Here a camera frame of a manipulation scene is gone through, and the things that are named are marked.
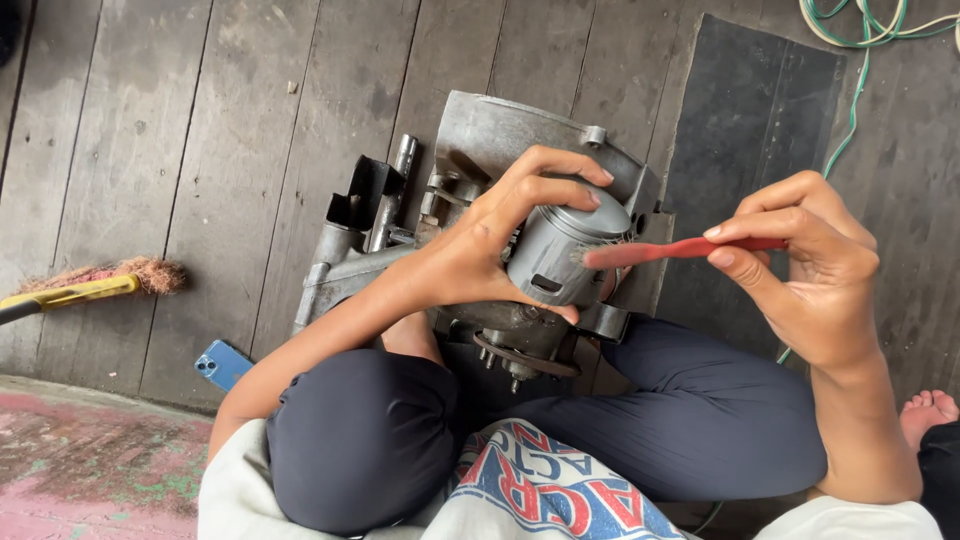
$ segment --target concrete floor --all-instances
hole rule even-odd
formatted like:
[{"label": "concrete floor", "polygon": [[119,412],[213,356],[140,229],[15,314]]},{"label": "concrete floor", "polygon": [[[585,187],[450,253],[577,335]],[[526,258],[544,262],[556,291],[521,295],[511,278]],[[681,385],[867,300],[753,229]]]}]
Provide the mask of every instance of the concrete floor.
[{"label": "concrete floor", "polygon": [[211,421],[0,377],[0,537],[194,538]]}]

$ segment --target person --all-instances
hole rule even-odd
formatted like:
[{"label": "person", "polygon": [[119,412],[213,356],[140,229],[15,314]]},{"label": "person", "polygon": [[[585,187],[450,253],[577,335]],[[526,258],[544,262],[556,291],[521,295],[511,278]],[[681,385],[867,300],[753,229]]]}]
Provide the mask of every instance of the person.
[{"label": "person", "polygon": [[960,540],[960,409],[943,390],[924,390],[903,404],[900,426],[924,478],[920,504],[947,540]]},{"label": "person", "polygon": [[[713,242],[782,238],[790,281],[733,247],[709,261],[810,364],[775,362],[638,315],[607,360],[639,391],[521,404],[466,438],[457,381],[422,312],[531,303],[500,254],[538,205],[593,210],[612,176],[534,147],[449,230],[258,362],[225,397],[199,537],[694,538],[651,503],[811,500],[756,538],[937,538],[876,341],[876,243],[815,173],[747,197]],[[570,322],[574,307],[549,307]],[[387,352],[363,349],[383,335]]]}]

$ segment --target broom bristle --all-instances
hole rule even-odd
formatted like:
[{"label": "broom bristle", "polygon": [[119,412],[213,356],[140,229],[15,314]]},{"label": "broom bristle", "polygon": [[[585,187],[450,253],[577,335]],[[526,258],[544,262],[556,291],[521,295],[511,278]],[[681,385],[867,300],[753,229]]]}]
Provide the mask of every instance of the broom bristle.
[{"label": "broom bristle", "polygon": [[141,290],[146,294],[172,294],[186,286],[186,273],[182,265],[160,258],[137,257],[123,260],[115,266],[85,266],[53,278],[29,278],[17,287],[13,296],[126,274],[135,274],[140,279]]}]

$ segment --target blue smartphone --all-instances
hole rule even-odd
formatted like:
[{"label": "blue smartphone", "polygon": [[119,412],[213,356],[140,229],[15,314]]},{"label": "blue smartphone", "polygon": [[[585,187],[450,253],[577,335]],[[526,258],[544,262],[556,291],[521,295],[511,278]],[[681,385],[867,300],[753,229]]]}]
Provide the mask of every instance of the blue smartphone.
[{"label": "blue smartphone", "polygon": [[243,374],[250,371],[253,362],[221,340],[206,348],[204,355],[193,364],[201,375],[229,392]]}]

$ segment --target dark navy pants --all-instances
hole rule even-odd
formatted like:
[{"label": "dark navy pants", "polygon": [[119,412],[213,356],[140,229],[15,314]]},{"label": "dark navy pants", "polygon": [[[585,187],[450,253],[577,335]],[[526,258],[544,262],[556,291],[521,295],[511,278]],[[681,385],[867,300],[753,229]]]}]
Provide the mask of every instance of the dark navy pants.
[{"label": "dark navy pants", "polygon": [[[826,473],[813,395],[797,373],[643,315],[603,354],[636,393],[539,399],[500,416],[593,455],[654,501],[773,497]],[[460,452],[457,395],[446,368],[374,350],[298,375],[267,423],[280,508],[341,535],[415,513]]]}]

